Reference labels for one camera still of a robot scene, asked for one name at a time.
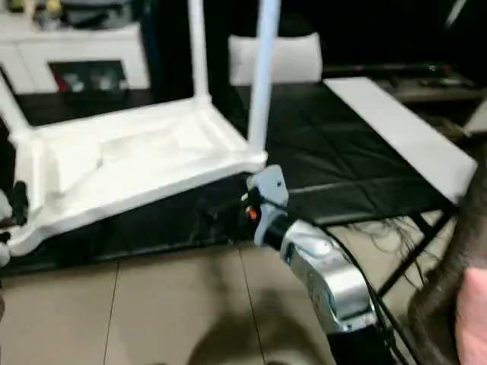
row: tile floor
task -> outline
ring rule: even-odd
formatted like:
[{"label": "tile floor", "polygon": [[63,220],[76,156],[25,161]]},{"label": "tile floor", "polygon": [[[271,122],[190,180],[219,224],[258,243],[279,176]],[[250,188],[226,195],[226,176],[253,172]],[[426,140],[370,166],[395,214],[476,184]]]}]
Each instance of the tile floor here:
[{"label": "tile floor", "polygon": [[[430,251],[441,254],[451,227]],[[333,232],[374,285],[399,262],[370,235]],[[375,241],[382,250],[399,243],[391,232]],[[427,255],[421,261],[431,265]],[[408,274],[419,282],[414,269]],[[125,259],[3,284],[2,365],[334,364],[306,290],[270,249],[242,244]],[[396,315],[413,290],[401,280],[388,295]]]}]

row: white shelf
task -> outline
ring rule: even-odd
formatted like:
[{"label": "white shelf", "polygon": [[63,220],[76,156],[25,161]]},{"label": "white shelf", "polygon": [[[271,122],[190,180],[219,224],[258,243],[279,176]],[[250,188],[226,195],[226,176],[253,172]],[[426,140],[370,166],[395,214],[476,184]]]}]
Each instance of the white shelf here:
[{"label": "white shelf", "polygon": [[[266,153],[210,104],[183,100],[15,135],[16,178],[27,183],[29,223],[11,230],[11,255],[53,235],[242,172]],[[22,146],[29,151],[22,151]]]}]

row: black table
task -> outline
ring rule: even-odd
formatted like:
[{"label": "black table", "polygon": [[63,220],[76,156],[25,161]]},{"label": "black table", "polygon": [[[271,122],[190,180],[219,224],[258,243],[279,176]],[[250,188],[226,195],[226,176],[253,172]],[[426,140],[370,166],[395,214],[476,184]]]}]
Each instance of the black table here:
[{"label": "black table", "polygon": [[[250,89],[245,87],[214,96],[215,104],[243,135],[247,135],[249,100]],[[101,94],[80,97],[78,102],[59,95],[19,98],[32,125],[153,102],[144,91],[111,96],[109,103]],[[266,150],[269,164],[277,163],[284,171],[291,208],[324,227],[403,216],[418,224],[425,238],[382,294],[453,214],[454,207],[444,196],[322,84],[274,87]],[[226,242],[229,231],[249,238],[235,210],[221,214],[218,224],[205,217],[209,208],[218,210],[240,197],[245,178],[232,176],[53,237],[30,255],[13,258],[0,275],[210,246]],[[438,209],[444,214],[430,227],[420,213]]]}]

